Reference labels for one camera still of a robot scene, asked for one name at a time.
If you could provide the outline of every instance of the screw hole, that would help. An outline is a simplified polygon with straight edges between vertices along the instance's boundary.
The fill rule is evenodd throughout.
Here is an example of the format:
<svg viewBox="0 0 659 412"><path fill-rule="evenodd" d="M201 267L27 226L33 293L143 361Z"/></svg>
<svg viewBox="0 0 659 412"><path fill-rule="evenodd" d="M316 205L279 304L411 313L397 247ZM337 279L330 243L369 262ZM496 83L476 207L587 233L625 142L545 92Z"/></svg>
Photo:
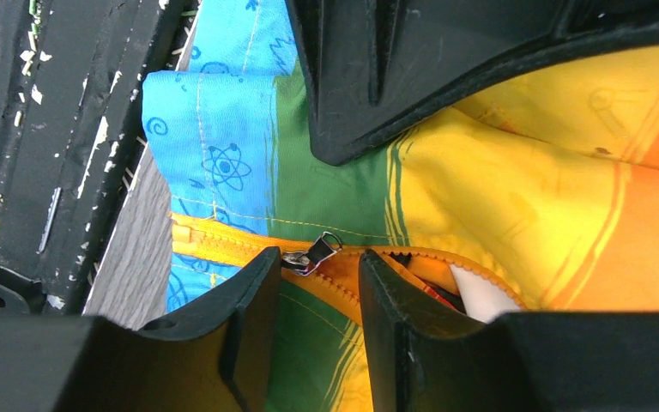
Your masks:
<svg viewBox="0 0 659 412"><path fill-rule="evenodd" d="M157 318L147 322L145 326L142 327L142 330L160 330L160 329L169 329L175 326L176 323L170 319Z"/></svg>

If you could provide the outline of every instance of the multicolored bag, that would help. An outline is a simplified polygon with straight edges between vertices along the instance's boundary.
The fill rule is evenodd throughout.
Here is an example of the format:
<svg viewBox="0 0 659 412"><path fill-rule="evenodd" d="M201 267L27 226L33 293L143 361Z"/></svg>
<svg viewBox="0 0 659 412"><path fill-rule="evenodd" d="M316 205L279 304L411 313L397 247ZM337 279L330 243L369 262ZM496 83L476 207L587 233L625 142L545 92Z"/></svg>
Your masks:
<svg viewBox="0 0 659 412"><path fill-rule="evenodd" d="M172 192L169 310L266 246L293 268L267 410L372 410L367 248L467 310L484 299L470 276L504 310L659 311L659 46L501 83L343 167L311 155L282 0L205 3L189 72L154 73L144 94ZM334 248L313 266L317 242Z"/></svg>

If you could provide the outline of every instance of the gray wood surface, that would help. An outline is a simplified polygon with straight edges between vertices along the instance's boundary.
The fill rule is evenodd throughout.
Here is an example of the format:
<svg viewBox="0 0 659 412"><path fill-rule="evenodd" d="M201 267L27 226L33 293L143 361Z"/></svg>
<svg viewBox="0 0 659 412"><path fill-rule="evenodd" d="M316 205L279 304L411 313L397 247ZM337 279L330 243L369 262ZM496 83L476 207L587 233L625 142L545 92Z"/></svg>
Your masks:
<svg viewBox="0 0 659 412"><path fill-rule="evenodd" d="M168 186L146 148L94 278L85 314L103 315L138 329L166 312L169 212Z"/></svg>

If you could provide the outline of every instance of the zipper pull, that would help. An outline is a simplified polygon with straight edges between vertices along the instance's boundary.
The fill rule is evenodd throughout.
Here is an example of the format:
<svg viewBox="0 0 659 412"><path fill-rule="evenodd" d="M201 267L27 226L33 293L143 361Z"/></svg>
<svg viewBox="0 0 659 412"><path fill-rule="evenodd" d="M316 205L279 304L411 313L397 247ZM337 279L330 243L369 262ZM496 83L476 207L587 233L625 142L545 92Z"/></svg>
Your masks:
<svg viewBox="0 0 659 412"><path fill-rule="evenodd" d="M299 276L308 276L322 262L332 258L342 250L342 240L330 232L322 233L308 251L285 251L281 255L281 266Z"/></svg>

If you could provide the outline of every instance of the blue fabric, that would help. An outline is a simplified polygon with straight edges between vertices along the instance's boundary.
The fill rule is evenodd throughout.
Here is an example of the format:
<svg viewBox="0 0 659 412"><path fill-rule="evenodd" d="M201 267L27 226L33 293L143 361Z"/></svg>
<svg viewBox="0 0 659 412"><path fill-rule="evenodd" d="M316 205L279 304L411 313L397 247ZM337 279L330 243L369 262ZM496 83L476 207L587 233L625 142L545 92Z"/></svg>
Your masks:
<svg viewBox="0 0 659 412"><path fill-rule="evenodd" d="M283 0L204 2L189 72L143 83L142 121L173 212L268 234L277 169L275 76L297 59ZM239 268L176 253L167 308L174 311Z"/></svg>

